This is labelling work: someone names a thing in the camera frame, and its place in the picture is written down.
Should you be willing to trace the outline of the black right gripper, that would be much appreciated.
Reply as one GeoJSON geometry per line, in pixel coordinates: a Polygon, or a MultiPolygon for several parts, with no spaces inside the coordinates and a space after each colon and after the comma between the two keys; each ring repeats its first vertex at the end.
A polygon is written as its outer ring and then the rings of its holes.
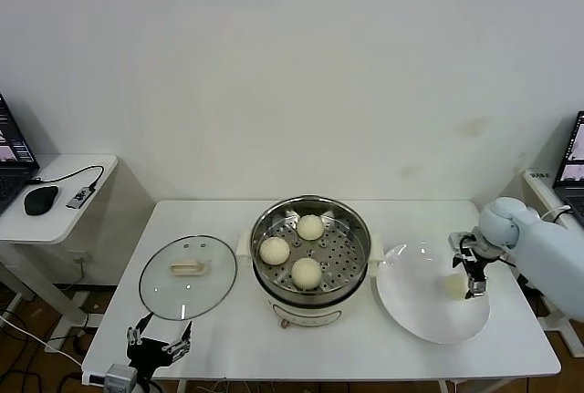
{"type": "Polygon", "coordinates": [[[452,268],[456,268],[460,263],[468,274],[467,291],[465,298],[476,298],[484,296],[486,293],[486,276],[485,268],[489,262],[482,256],[476,255],[475,252],[468,247],[461,249],[461,256],[455,255],[452,261],[452,268]]]}

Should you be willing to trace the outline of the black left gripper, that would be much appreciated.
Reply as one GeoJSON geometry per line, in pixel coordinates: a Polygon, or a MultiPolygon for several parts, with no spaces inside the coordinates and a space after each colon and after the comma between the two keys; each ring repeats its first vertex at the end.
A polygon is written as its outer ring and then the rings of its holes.
{"type": "Polygon", "coordinates": [[[168,367],[170,359],[181,359],[191,348],[192,323],[189,322],[181,337],[168,344],[159,340],[142,340],[141,335],[150,323],[153,313],[141,318],[136,326],[127,329],[127,357],[129,366],[139,373],[154,373],[160,367],[168,367]]]}

